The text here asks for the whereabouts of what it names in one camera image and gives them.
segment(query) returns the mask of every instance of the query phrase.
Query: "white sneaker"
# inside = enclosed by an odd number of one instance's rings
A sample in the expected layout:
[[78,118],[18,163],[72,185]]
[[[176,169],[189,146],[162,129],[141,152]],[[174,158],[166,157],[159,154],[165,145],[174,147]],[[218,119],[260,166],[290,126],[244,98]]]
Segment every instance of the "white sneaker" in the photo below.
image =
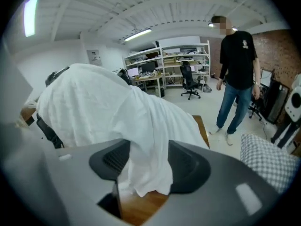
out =
[[233,138],[232,137],[233,137],[232,134],[228,134],[226,132],[226,141],[227,141],[228,145],[233,145]]
[[221,130],[221,129],[218,128],[217,125],[215,125],[215,126],[213,126],[213,127],[209,130],[209,133],[210,133],[211,135],[214,135],[216,132],[219,132],[220,130]]

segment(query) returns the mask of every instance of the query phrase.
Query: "logo on t-shirt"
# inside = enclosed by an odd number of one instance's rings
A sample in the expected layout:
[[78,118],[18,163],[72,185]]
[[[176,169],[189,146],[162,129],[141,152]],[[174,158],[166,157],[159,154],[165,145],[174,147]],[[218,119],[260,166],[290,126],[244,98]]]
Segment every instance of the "logo on t-shirt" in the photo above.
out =
[[243,48],[249,48],[245,40],[243,40]]

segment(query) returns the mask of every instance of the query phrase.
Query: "red brick wall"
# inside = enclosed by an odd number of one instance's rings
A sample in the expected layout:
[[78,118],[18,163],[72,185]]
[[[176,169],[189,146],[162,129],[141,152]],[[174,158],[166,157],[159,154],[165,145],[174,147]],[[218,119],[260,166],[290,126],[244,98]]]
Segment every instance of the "red brick wall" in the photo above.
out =
[[215,73],[215,76],[219,77],[222,68],[222,65],[220,64],[222,39],[211,37],[200,37],[200,39],[201,43],[207,43],[207,40],[209,40],[211,53],[211,74]]
[[253,35],[262,69],[275,69],[275,80],[291,88],[295,76],[301,73],[301,57],[288,30],[276,30]]

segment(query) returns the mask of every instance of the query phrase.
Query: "plaid fabric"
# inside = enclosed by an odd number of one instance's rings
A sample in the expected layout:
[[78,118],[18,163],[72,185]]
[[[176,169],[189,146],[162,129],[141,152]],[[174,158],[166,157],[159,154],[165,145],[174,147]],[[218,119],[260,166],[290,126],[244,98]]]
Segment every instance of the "plaid fabric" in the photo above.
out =
[[246,134],[241,138],[240,158],[280,194],[291,184],[301,162],[272,143]]

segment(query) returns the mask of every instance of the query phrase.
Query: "fluorescent light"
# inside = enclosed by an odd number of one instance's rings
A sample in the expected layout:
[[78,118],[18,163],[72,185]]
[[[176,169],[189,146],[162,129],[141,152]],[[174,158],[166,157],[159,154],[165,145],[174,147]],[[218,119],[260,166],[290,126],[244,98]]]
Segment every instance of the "fluorescent light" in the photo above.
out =
[[24,6],[24,30],[25,36],[34,35],[34,19],[38,0],[29,0]]
[[132,39],[134,39],[134,38],[137,38],[137,37],[140,36],[140,35],[146,34],[146,33],[148,33],[148,32],[151,32],[151,29],[150,29],[150,28],[147,29],[147,30],[141,31],[141,32],[139,32],[139,33],[136,33],[136,34],[134,34],[134,35],[132,35],[132,36],[130,36],[130,37],[124,39],[124,40],[125,40],[125,41],[129,41],[129,40],[132,40]]

